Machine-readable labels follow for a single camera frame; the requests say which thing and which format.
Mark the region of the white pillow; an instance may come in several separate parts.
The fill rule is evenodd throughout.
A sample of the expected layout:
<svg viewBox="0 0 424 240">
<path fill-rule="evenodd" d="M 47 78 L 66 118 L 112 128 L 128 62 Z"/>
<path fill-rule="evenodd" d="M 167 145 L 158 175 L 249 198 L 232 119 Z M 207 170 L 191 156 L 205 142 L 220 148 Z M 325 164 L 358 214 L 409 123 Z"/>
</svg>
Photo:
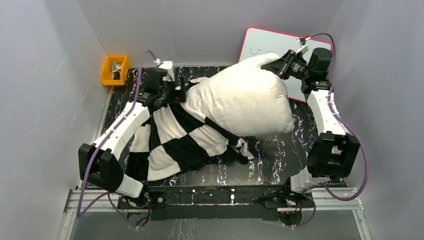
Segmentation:
<svg viewBox="0 0 424 240">
<path fill-rule="evenodd" d="M 239 137 L 290 133 L 295 119 L 285 83 L 261 67 L 275 53 L 249 57 L 211 77 L 193 79 L 183 107 Z"/>
</svg>

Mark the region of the black white checkered pillowcase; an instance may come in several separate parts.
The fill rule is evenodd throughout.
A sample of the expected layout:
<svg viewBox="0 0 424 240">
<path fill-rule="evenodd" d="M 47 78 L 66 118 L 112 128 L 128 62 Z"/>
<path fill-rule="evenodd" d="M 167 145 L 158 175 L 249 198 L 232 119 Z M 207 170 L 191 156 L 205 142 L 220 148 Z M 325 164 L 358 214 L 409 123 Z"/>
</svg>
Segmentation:
<svg viewBox="0 0 424 240">
<path fill-rule="evenodd" d="M 254 159 L 240 136 L 222 128 L 189 103 L 169 103 L 151 110 L 135 131 L 126 174 L 137 181 L 158 181 L 204 164 L 233 150 L 239 159 Z"/>
</svg>

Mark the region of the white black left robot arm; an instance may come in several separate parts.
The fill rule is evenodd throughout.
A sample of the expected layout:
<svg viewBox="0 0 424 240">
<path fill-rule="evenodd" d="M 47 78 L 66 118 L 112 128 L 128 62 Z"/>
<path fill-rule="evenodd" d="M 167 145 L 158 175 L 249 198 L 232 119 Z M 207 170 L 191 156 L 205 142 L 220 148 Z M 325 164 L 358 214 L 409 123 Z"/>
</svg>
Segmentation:
<svg viewBox="0 0 424 240">
<path fill-rule="evenodd" d="M 134 100 L 129 101 L 112 125 L 93 143 L 84 143 L 78 149 L 80 178 L 110 193 L 130 197 L 137 208 L 149 203 L 149 194 L 143 184 L 125 174 L 119 158 L 139 126 L 149 120 L 153 111 L 165 104 L 186 100 L 186 82 L 174 75 L 174 63 L 163 61 L 146 70 L 146 77 L 137 77 Z"/>
</svg>

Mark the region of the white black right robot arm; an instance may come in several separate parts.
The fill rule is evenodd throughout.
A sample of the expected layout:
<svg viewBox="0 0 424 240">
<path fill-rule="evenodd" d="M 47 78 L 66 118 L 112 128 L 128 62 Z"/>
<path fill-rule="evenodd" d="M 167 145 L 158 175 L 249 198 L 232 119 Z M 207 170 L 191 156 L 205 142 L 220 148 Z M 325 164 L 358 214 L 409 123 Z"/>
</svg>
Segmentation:
<svg viewBox="0 0 424 240">
<path fill-rule="evenodd" d="M 313 187 L 334 178 L 347 177 L 352 171 L 360 143 L 336 119 L 332 112 L 335 107 L 329 107 L 332 84 L 328 80 L 328 68 L 332 57 L 333 52 L 322 47 L 312 51 L 309 61 L 304 60 L 301 52 L 288 50 L 280 59 L 261 67 L 283 80 L 290 77 L 301 80 L 300 90 L 313 113 L 318 132 L 306 167 L 287 179 L 281 189 L 256 199 L 266 208 L 275 208 L 279 202 L 298 208 Z"/>
</svg>

